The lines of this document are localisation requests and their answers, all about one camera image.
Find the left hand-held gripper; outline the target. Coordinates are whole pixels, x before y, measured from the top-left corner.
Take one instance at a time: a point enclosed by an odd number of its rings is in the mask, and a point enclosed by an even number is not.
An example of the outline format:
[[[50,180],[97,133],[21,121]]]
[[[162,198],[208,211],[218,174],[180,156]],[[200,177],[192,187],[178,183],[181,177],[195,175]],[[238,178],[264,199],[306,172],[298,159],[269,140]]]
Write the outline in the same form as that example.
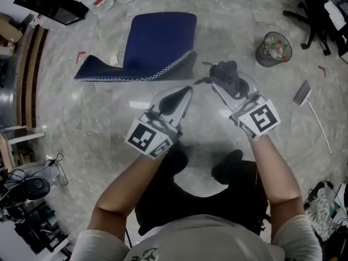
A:
[[[150,108],[133,121],[125,142],[141,154],[157,159],[181,135],[180,122],[188,111],[192,95],[189,85],[171,87],[155,95]]]

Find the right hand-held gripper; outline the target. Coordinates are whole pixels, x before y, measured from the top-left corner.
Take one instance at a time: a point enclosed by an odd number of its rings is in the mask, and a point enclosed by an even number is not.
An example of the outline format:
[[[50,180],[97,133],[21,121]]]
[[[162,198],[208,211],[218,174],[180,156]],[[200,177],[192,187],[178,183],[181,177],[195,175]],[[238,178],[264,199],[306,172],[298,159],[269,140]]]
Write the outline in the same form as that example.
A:
[[[221,98],[223,103],[232,112],[230,118],[235,125],[242,129],[249,138],[258,140],[281,123],[281,119],[271,100],[259,95],[259,88],[255,80],[237,71],[239,76],[237,100],[247,100],[240,106],[236,106],[236,100],[227,91],[216,83],[212,84],[213,90]]]

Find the dark grey cloth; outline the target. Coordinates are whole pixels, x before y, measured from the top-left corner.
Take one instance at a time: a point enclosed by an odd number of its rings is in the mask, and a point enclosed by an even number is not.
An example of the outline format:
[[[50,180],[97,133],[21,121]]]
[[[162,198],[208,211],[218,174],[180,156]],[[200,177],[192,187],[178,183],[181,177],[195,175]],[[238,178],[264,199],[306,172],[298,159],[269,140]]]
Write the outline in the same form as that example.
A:
[[[225,90],[235,100],[249,98],[249,84],[246,80],[239,77],[236,61],[220,61],[218,64],[203,62],[203,64],[210,66],[209,77],[197,80],[194,85],[214,83]]]

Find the dark blue fabric chair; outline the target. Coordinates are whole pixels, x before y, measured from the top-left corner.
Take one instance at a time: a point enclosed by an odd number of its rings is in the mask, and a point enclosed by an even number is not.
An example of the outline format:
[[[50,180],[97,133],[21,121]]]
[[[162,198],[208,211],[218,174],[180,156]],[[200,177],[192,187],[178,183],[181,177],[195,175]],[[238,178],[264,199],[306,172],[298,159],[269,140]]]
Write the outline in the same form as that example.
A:
[[[197,17],[158,12],[132,20],[122,67],[89,55],[74,79],[79,82],[148,82],[166,80],[193,65]]]

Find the person's right forearm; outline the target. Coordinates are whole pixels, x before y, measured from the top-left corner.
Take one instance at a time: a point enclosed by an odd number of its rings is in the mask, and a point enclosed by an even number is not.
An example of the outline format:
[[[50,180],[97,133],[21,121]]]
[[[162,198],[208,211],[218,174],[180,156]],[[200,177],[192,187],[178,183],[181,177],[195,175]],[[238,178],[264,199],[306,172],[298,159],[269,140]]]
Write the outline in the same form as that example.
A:
[[[299,184],[268,135],[249,140],[270,204],[271,238],[290,219],[305,213]]]

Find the black office chair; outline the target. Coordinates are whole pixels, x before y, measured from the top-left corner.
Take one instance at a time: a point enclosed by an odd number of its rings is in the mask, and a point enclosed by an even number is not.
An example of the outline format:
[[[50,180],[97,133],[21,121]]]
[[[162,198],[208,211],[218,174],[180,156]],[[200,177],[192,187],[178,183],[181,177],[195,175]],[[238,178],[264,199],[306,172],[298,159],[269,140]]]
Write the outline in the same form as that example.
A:
[[[310,33],[308,41],[301,44],[303,50],[309,49],[314,37],[317,36],[324,46],[323,54],[325,56],[331,54],[327,39],[337,44],[339,56],[342,56],[348,52],[348,18],[345,18],[343,15],[346,25],[340,31],[337,31],[324,7],[324,4],[328,1],[329,0],[304,0],[298,4],[298,7],[303,9],[305,13],[304,16],[287,10],[283,11],[283,15],[286,17],[293,17],[309,25]]]

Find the person's left black shoe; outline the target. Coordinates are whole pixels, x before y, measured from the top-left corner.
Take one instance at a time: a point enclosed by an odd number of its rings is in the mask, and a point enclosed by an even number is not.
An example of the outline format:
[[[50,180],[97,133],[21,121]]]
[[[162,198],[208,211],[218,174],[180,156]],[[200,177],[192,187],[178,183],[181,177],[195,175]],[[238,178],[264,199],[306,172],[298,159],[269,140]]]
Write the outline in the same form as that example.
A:
[[[177,141],[169,149],[162,162],[164,171],[172,176],[180,173],[188,165],[188,157],[184,152],[184,146]]]

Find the person's black shoe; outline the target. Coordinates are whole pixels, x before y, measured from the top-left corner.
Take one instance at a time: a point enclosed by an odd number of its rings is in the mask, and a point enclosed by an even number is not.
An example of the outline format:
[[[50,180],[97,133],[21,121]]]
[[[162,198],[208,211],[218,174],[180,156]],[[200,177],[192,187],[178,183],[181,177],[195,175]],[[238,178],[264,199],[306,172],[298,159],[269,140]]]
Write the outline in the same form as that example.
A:
[[[162,162],[164,171],[172,176],[180,173],[188,165],[188,157],[184,152],[184,146],[177,141],[169,149]]]
[[[212,168],[211,176],[220,184],[228,185],[234,173],[234,167],[243,159],[243,152],[239,149],[229,153],[225,159]]]

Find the person's right black shoe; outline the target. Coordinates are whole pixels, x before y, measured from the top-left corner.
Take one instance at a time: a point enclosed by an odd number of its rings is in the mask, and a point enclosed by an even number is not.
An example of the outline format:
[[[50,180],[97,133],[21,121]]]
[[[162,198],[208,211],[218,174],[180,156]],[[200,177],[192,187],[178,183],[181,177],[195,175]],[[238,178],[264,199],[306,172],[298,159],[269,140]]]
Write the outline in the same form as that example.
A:
[[[211,176],[220,184],[228,185],[234,173],[234,167],[243,159],[243,152],[239,149],[229,153],[225,159],[212,168]]]

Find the white folded garment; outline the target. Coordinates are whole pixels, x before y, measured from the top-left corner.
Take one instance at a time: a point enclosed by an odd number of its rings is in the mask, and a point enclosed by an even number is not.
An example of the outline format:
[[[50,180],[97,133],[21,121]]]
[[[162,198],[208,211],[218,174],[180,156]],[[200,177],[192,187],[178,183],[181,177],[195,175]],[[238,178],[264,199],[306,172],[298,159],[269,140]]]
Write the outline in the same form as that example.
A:
[[[328,1],[324,4],[326,11],[329,14],[329,17],[334,24],[337,31],[340,31],[345,25],[346,21],[341,11],[331,2]]]

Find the person's white t-shirt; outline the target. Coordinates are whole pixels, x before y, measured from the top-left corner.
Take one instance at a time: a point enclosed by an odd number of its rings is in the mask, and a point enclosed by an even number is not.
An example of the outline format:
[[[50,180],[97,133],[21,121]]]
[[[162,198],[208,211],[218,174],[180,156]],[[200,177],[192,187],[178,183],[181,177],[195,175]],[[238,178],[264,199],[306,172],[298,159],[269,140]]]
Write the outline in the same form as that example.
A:
[[[305,215],[288,220],[272,243],[245,227],[210,215],[170,222],[128,248],[98,230],[80,233],[70,261],[322,261]]]

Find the patterned fabric bag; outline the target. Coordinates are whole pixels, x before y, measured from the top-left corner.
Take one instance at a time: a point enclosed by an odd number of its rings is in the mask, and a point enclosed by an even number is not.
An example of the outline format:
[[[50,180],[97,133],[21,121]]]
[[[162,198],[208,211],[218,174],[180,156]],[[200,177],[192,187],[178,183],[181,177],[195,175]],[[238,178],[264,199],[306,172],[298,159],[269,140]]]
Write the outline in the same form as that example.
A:
[[[331,218],[324,188],[319,189],[315,199],[305,203],[305,214],[315,233],[322,241],[327,241],[334,233],[337,224]]]

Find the black round device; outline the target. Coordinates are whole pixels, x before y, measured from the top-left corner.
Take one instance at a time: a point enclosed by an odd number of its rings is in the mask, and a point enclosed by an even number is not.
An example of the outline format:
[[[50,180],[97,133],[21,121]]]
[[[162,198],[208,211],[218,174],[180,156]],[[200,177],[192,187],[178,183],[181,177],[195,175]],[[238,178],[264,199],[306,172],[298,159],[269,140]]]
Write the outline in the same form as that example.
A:
[[[0,202],[10,205],[26,200],[38,200],[48,195],[50,190],[50,183],[46,179],[42,177],[27,178],[22,183],[11,186],[0,198]]]

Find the small wooden table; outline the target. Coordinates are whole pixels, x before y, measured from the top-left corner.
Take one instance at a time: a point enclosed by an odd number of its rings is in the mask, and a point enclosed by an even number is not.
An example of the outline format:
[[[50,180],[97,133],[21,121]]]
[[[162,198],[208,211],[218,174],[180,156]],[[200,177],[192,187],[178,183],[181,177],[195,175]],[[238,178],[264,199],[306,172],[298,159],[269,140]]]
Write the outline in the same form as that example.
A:
[[[13,126],[0,128],[0,154],[6,172],[15,169],[15,159],[13,157],[13,145],[44,137],[44,131],[28,128],[27,126]]]

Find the brown cardboard sheet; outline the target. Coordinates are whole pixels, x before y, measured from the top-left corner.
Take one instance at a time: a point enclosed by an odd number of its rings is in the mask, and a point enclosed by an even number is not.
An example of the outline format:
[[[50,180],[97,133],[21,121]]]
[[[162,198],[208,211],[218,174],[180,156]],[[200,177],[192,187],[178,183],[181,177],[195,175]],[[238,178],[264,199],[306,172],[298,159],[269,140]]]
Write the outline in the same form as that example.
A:
[[[17,43],[21,39],[23,33],[20,29],[10,24],[11,17],[0,13],[0,36],[9,42]]]

